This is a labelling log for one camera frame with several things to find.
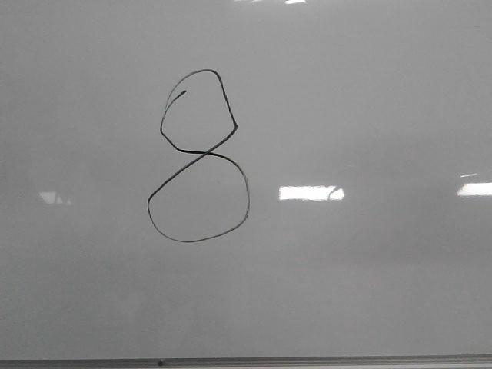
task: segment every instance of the whiteboard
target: whiteboard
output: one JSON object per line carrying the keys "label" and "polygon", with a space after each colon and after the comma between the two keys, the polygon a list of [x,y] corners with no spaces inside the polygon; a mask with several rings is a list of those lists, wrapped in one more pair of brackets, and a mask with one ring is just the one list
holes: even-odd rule
{"label": "whiteboard", "polygon": [[[492,5],[0,2],[0,359],[486,354]],[[160,133],[213,69],[238,129]],[[165,132],[233,129],[212,72]]]}

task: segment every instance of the black ink line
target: black ink line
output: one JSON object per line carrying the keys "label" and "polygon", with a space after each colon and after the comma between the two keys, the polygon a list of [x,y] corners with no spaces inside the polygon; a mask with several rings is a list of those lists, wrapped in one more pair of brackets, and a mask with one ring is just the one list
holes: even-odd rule
{"label": "black ink line", "polygon": [[[171,106],[175,103],[175,101],[177,101],[181,96],[183,96],[185,93],[186,93],[186,90],[180,92],[180,94],[178,96],[176,96],[175,98],[173,98],[171,100],[171,96],[173,94],[173,92],[176,90],[176,88],[178,88],[178,86],[187,78],[190,78],[192,75],[196,75],[198,73],[204,73],[204,72],[210,72],[210,73],[213,73],[219,83],[221,84],[221,88],[222,88],[222,94],[224,96],[224,100],[225,100],[225,103],[227,104],[228,106],[228,110],[229,110],[229,115],[231,116],[231,120],[232,120],[232,124],[234,125],[234,128],[232,129],[232,131],[222,140],[220,141],[218,144],[212,146],[211,148],[209,148],[207,151],[194,151],[194,150],[186,150],[186,149],[183,149],[183,148],[179,148],[165,133],[164,133],[164,120],[165,120],[165,117],[166,117],[166,114],[168,113],[169,109],[171,108]],[[242,226],[242,224],[246,221],[246,219],[248,218],[248,215],[249,215],[249,208],[250,208],[250,194],[249,194],[249,184],[248,184],[248,178],[246,177],[246,174],[244,173],[244,171],[242,170],[242,168],[239,166],[238,163],[236,163],[234,160],[228,158],[227,156],[224,156],[224,155],[221,155],[221,154],[217,154],[215,152],[213,152],[213,150],[215,150],[216,148],[218,148],[219,146],[222,146],[229,138],[232,137],[232,135],[236,132],[236,130],[238,129],[238,123],[236,122],[236,119],[234,118],[234,115],[232,114],[232,110],[231,110],[231,106],[229,104],[229,99],[228,99],[228,96],[227,94],[225,93],[225,89],[224,89],[224,84],[222,83],[222,78],[221,76],[213,69],[200,69],[199,71],[193,71],[192,73],[189,73],[188,75],[184,76],[182,79],[179,80],[179,82],[172,88],[171,92],[169,93],[169,96],[168,96],[168,100],[166,101],[166,106],[165,106],[165,109],[164,109],[164,115],[162,116],[162,120],[161,120],[161,128],[160,128],[160,132],[161,132],[161,135],[164,136],[164,138],[169,142],[169,144],[171,144],[171,146],[173,148],[175,148],[176,150],[178,150],[179,152],[184,152],[186,154],[195,154],[195,155],[200,155],[198,156],[197,158],[195,158],[194,160],[190,161],[189,163],[187,163],[185,166],[181,167],[178,171],[176,171],[171,177],[169,177],[168,179],[166,179],[164,181],[164,183],[162,183],[158,188],[157,190],[155,190],[154,192],[152,192],[152,194],[148,197],[148,200],[147,200],[147,212],[148,212],[148,216],[149,218],[151,219],[151,222],[152,222],[152,225],[154,225],[154,228],[160,233],[162,234],[164,237],[166,238],[169,238],[170,240],[173,240],[173,241],[177,241],[177,242],[184,242],[184,243],[192,243],[192,242],[200,242],[200,241],[205,241],[205,240],[210,240],[212,238],[217,238],[217,237],[220,237],[220,236],[223,236],[224,234],[227,234],[229,232],[232,232],[234,229],[237,229],[239,228],[240,226]],[[241,173],[241,175],[243,176],[243,179],[244,179],[244,184],[246,186],[246,195],[247,195],[247,206],[246,206],[246,212],[244,213],[244,217],[241,219],[241,221],[239,223],[237,223],[234,227],[222,232],[222,233],[219,233],[219,234],[215,234],[215,235],[212,235],[212,236],[208,236],[208,237],[205,237],[205,238],[199,238],[199,239],[196,239],[196,240],[190,240],[190,241],[186,241],[186,240],[180,240],[180,239],[177,239],[177,238],[173,238],[167,234],[165,234],[161,229],[159,229],[159,227],[155,224],[154,222],[154,218],[152,217],[152,213],[151,213],[151,208],[150,208],[150,204],[151,204],[151,200],[152,198],[160,191],[162,190],[162,188],[164,188],[165,185],[167,185],[169,182],[171,182],[173,179],[175,179],[178,175],[180,175],[180,173],[182,173],[184,170],[186,170],[187,168],[191,167],[193,164],[197,163],[198,161],[200,161],[201,159],[203,159],[205,156],[207,155],[212,155],[212,156],[215,156],[217,158],[222,158],[222,159],[225,159],[227,161],[229,161],[230,163],[232,163]]]}

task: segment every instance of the metal ledge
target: metal ledge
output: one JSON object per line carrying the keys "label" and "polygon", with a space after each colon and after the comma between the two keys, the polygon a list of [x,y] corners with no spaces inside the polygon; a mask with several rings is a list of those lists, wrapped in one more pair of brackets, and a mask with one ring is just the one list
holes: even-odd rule
{"label": "metal ledge", "polygon": [[0,360],[0,368],[75,369],[75,368],[159,368],[159,367],[366,367],[390,365],[398,369],[490,368],[492,354],[446,356],[366,356],[366,357],[221,357],[155,358],[102,360]]}

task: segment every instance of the black marker drawing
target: black marker drawing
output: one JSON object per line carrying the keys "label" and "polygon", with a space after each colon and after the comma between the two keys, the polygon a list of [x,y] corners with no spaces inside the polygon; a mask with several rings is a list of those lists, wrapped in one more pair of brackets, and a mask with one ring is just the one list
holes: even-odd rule
{"label": "black marker drawing", "polygon": [[[178,88],[178,86],[187,78],[190,78],[192,75],[196,75],[198,73],[213,73],[219,83],[221,84],[221,88],[222,88],[222,94],[224,96],[224,100],[225,100],[225,103],[227,104],[228,106],[228,110],[229,110],[229,115],[231,116],[231,120],[232,120],[232,124],[233,124],[233,128],[232,128],[232,131],[229,132],[229,134],[222,140],[220,141],[219,143],[217,143],[216,145],[212,146],[211,148],[209,148],[207,151],[193,151],[193,150],[185,150],[183,148],[179,148],[165,133],[164,133],[164,120],[165,120],[165,117],[166,117],[166,114],[168,113],[169,109],[171,108],[171,106],[176,102],[176,100],[178,100],[181,96],[183,96],[185,93],[186,93],[186,90],[180,92],[180,94],[178,96],[176,96],[175,98],[173,98],[171,100],[171,96],[173,94],[173,92],[176,90],[176,88]],[[194,160],[190,161],[189,163],[187,163],[184,167],[180,168],[178,171],[176,171],[171,177],[169,177],[168,179],[166,179],[164,181],[164,183],[162,183],[154,192],[152,192],[152,194],[148,197],[148,200],[147,200],[147,212],[148,212],[148,216],[149,218],[151,219],[151,222],[152,224],[154,225],[154,228],[160,233],[162,234],[163,236],[165,236],[166,238],[169,238],[170,240],[173,240],[173,241],[177,241],[177,242],[185,242],[185,243],[192,243],[192,242],[200,242],[200,241],[205,241],[205,240],[210,240],[212,238],[216,238],[216,237],[220,237],[220,236],[223,236],[224,234],[227,234],[229,232],[232,232],[234,229],[236,228],[239,228],[245,221],[246,221],[246,218],[248,218],[248,214],[249,214],[249,208],[250,208],[250,194],[249,194],[249,185],[248,185],[248,179],[246,178],[246,174],[244,173],[244,171],[242,170],[242,168],[239,166],[238,163],[236,163],[234,160],[228,158],[227,156],[224,156],[224,155],[221,155],[221,154],[217,154],[215,152],[213,152],[216,148],[218,148],[219,146],[223,145],[229,138],[232,137],[232,135],[236,132],[236,130],[238,129],[238,124],[236,123],[236,120],[234,119],[234,115],[232,114],[232,110],[231,110],[231,106],[229,105],[229,100],[228,100],[228,97],[225,93],[225,89],[224,89],[224,84],[222,83],[222,78],[221,76],[216,72],[214,71],[213,69],[201,69],[199,71],[193,71],[192,73],[189,73],[188,75],[184,76],[171,90],[171,92],[169,93],[169,96],[168,96],[168,100],[166,101],[166,106],[165,106],[165,109],[164,109],[164,115],[162,116],[162,120],[161,120],[161,129],[160,129],[160,132],[161,132],[161,135],[164,136],[164,138],[172,145],[173,148],[175,148],[176,150],[180,151],[180,152],[184,152],[186,154],[195,154],[195,155],[199,155],[198,157],[196,157]],[[178,175],[180,175],[180,173],[182,173],[184,170],[186,170],[187,168],[191,167],[193,164],[197,163],[198,161],[200,161],[201,159],[203,159],[205,156],[207,155],[212,155],[212,156],[215,156],[217,158],[223,158],[227,161],[229,161],[230,163],[232,163],[239,171],[240,173],[242,174],[243,176],[243,179],[244,179],[244,184],[245,184],[245,187],[246,187],[246,196],[247,196],[247,206],[246,206],[246,212],[244,213],[244,217],[241,219],[241,221],[239,223],[237,223],[234,227],[232,228],[229,228],[228,230],[226,231],[223,231],[219,234],[214,234],[212,236],[208,236],[208,237],[204,237],[204,238],[199,238],[199,239],[196,239],[196,240],[190,240],[190,241],[186,241],[186,240],[179,240],[177,238],[173,238],[167,234],[165,234],[154,222],[154,219],[152,217],[152,213],[151,213],[151,201],[152,201],[152,198],[160,191],[162,190],[165,185],[167,185],[170,181],[172,181],[173,179],[175,179]]]}

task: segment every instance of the white surface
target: white surface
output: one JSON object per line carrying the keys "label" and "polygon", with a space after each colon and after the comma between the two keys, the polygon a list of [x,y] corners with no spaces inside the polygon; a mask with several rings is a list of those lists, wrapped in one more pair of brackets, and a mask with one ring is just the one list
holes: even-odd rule
{"label": "white surface", "polygon": [[[3,1],[0,35],[1,359],[490,352],[492,198],[458,196],[492,182],[490,2]],[[201,68],[251,213],[179,244],[145,202],[193,158],[158,126]],[[169,115],[185,148],[231,129],[210,78]],[[204,158],[155,207],[218,233],[241,175]]]}

